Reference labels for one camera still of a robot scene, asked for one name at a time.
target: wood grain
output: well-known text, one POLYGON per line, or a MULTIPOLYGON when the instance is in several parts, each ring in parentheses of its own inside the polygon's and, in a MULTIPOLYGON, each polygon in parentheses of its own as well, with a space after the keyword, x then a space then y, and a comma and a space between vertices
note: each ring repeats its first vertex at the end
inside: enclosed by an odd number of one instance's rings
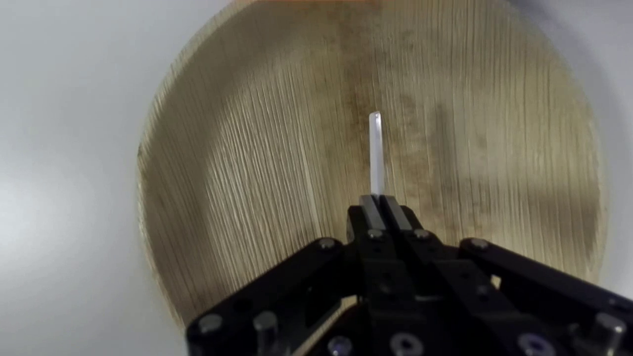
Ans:
POLYGON ((369 192, 448 244, 479 236, 594 280, 604 187, 592 111, 503 0, 240 3, 189 46, 139 151, 143 236, 189 323, 369 192))

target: circular wooden board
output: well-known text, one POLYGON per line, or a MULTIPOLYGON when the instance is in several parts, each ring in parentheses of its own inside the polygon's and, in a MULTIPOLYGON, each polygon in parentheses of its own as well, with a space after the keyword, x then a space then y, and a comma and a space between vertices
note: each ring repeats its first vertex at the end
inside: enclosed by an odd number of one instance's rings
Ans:
POLYGON ((446 244, 596 280, 592 111, 505 0, 236 3, 179 60, 139 151, 143 234, 183 323, 315 238, 345 240, 376 109, 388 192, 446 244))

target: wooden disc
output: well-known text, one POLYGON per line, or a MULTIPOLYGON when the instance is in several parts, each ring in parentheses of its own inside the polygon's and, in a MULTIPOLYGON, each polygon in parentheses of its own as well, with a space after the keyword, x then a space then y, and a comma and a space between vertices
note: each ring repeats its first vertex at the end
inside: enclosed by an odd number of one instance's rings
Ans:
POLYGON ((139 151, 143 234, 183 323, 386 187, 446 244, 477 236, 596 280, 592 111, 505 0, 236 3, 189 46, 139 151))

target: white background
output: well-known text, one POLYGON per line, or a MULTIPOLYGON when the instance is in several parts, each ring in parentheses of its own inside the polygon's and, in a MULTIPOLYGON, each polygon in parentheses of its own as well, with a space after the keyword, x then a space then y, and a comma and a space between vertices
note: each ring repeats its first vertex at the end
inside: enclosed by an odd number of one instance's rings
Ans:
MULTIPOLYGON (((185 356, 137 234, 135 155, 171 62, 224 3, 0 3, 3 356, 185 356)), ((633 295, 633 3, 513 3, 600 117, 602 283, 633 295)))

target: brown wooden surface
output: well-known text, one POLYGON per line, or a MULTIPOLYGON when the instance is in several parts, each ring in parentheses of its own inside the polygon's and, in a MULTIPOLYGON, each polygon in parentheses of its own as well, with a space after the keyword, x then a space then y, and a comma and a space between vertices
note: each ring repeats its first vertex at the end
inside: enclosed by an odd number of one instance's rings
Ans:
POLYGON ((388 192, 448 244, 479 236, 596 278, 594 119, 509 5, 240 3, 179 60, 139 151, 143 236, 179 319, 345 238, 374 109, 388 192))

